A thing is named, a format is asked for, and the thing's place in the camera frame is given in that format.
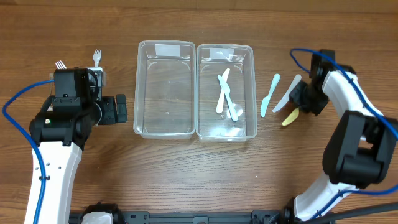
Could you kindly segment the pale grey-blue plastic knife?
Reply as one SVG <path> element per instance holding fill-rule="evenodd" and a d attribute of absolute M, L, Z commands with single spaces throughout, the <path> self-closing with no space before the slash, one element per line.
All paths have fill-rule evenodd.
<path fill-rule="evenodd" d="M 278 104 L 273 108 L 272 112 L 276 113 L 279 110 L 281 110 L 288 102 L 289 102 L 289 94 L 292 92 L 292 90 L 299 84 L 299 82 L 302 80 L 302 76 L 300 74 L 297 74 L 294 79 L 292 80 L 292 83 L 290 84 L 288 90 L 285 92 L 281 100 L 278 102 Z"/>

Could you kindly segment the yellow plastic knife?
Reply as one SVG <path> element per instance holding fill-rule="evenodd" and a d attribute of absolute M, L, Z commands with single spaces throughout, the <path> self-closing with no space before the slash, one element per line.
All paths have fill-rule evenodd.
<path fill-rule="evenodd" d="M 289 124 L 293 123 L 299 116 L 300 110 L 299 108 L 295 108 L 291 114 L 286 117 L 286 119 L 282 122 L 283 127 L 288 126 Z"/>

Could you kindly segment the mint green plastic knife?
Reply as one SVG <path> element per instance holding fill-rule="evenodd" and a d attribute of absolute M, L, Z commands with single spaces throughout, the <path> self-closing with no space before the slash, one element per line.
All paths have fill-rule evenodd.
<path fill-rule="evenodd" d="M 280 75 L 278 73 L 276 73 L 274 75 L 273 79 L 272 79 L 268 95 L 262 99 L 262 103 L 261 103 L 261 117 L 262 118 L 264 118 L 266 116 L 267 107 L 268 107 L 269 102 L 270 102 L 270 100 L 272 98 L 274 90 L 276 89 L 276 87 L 277 87 L 277 85 L 279 83 L 279 80 L 280 80 Z"/>

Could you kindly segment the light blue plastic knife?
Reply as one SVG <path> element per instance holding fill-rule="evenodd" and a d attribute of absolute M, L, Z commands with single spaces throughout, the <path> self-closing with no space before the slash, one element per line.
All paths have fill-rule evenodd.
<path fill-rule="evenodd" d="M 238 116 L 237 116 L 234 104 L 232 102 L 232 99 L 230 97 L 231 89 L 230 89 L 229 85 L 227 84 L 227 81 L 225 81 L 224 78 L 221 75 L 218 75 L 218 80 L 219 80 L 221 89 L 224 91 L 224 95 L 225 95 L 225 98 L 226 98 L 226 101 L 227 101 L 227 104 L 228 104 L 228 108 L 229 108 L 229 113 L 230 113 L 231 119 L 234 122 L 237 122 Z"/>

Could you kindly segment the white plastic knife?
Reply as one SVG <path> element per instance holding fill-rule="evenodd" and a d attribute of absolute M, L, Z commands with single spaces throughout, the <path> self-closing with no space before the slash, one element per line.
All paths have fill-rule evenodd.
<path fill-rule="evenodd" d="M 230 72 L 230 68 L 227 68 L 223 72 L 222 77 L 223 77 L 224 81 L 228 80 L 229 72 Z M 217 102 L 217 106 L 216 106 L 216 112 L 218 114 L 221 114 L 223 112 L 223 105 L 224 105 L 224 90 L 221 89 L 220 95 L 219 95 L 219 98 L 218 98 L 218 102 Z"/>

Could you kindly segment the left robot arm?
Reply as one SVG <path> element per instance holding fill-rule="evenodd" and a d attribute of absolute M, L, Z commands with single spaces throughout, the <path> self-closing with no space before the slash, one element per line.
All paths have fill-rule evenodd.
<path fill-rule="evenodd" d="M 77 140 L 66 141 L 68 133 L 54 127 L 54 118 L 39 119 L 38 128 L 30 126 L 30 135 L 38 140 L 32 146 L 34 170 L 24 223 L 68 223 L 73 183 L 81 161 L 88 131 Z"/>

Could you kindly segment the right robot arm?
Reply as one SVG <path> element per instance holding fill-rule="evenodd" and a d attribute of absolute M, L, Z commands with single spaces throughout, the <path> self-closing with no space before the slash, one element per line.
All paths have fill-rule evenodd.
<path fill-rule="evenodd" d="M 397 142 L 355 74 L 328 72 L 322 92 L 340 122 L 325 148 L 323 173 L 293 200 L 294 217 L 301 221 L 325 215 L 350 194 L 372 195 L 366 187 L 384 180 Z"/>

